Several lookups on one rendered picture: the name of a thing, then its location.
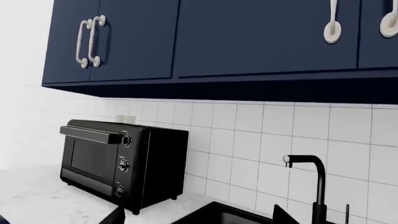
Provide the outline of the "wide navy cabinet door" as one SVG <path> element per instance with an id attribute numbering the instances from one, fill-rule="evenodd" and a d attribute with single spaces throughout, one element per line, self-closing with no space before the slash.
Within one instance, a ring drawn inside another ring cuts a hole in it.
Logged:
<path id="1" fill-rule="evenodd" d="M 181 0 L 178 77 L 356 68 L 360 0 L 337 0 L 341 36 L 324 39 L 330 0 Z"/>

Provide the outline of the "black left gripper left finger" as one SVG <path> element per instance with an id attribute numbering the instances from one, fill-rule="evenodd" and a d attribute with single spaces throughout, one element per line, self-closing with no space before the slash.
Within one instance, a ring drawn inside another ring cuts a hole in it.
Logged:
<path id="1" fill-rule="evenodd" d="M 123 207 L 115 208 L 108 216 L 106 216 L 99 224 L 124 224 L 126 219 Z"/>

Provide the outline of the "white wall outlet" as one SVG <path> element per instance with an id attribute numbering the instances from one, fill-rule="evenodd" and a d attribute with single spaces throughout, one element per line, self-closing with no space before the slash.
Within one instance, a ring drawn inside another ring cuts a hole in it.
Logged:
<path id="1" fill-rule="evenodd" d="M 136 117 L 131 115 L 116 115 L 115 121 L 117 123 L 135 124 Z"/>

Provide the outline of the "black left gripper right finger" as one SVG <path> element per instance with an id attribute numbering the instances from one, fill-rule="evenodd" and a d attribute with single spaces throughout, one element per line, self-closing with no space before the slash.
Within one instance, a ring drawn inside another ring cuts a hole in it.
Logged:
<path id="1" fill-rule="evenodd" d="M 300 224 L 278 205 L 274 205 L 272 221 L 273 224 Z"/>

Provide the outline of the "black sink basin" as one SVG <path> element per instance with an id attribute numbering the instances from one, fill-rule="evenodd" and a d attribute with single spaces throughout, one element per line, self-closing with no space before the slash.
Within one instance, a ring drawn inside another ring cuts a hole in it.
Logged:
<path id="1" fill-rule="evenodd" d="M 273 224 L 266 218 L 252 212 L 211 202 L 171 224 Z"/>

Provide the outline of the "black kitchen faucet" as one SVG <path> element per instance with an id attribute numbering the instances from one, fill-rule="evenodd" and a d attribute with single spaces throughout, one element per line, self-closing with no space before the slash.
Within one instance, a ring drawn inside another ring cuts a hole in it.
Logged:
<path id="1" fill-rule="evenodd" d="M 296 163 L 312 163 L 317 168 L 317 198 L 312 205 L 312 224 L 326 224 L 327 206 L 325 205 L 326 173 L 322 160 L 314 155 L 284 155 L 286 167 L 292 168 Z"/>

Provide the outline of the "black toaster oven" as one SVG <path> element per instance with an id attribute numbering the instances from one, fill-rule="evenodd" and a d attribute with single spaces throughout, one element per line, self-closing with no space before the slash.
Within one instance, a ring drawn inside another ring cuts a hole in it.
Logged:
<path id="1" fill-rule="evenodd" d="M 139 124 L 73 119 L 60 178 L 138 215 L 183 193 L 189 132 Z"/>

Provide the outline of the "navy blue wall cabinet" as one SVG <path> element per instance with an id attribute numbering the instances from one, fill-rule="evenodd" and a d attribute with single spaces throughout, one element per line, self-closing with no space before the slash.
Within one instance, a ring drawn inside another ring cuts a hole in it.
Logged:
<path id="1" fill-rule="evenodd" d="M 398 105 L 398 68 L 360 68 L 359 7 L 356 68 L 222 76 L 174 75 L 178 13 L 170 78 L 42 83 L 43 87 L 101 98 L 158 98 Z"/>

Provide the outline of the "narrow navy cabinet door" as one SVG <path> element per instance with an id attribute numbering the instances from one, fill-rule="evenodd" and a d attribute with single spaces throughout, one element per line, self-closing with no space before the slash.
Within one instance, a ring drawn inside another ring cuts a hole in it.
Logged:
<path id="1" fill-rule="evenodd" d="M 100 0 L 54 0 L 42 83 L 86 82 L 91 63 L 76 62 L 80 22 L 97 16 Z M 90 30 L 83 27 L 80 58 L 88 59 Z"/>

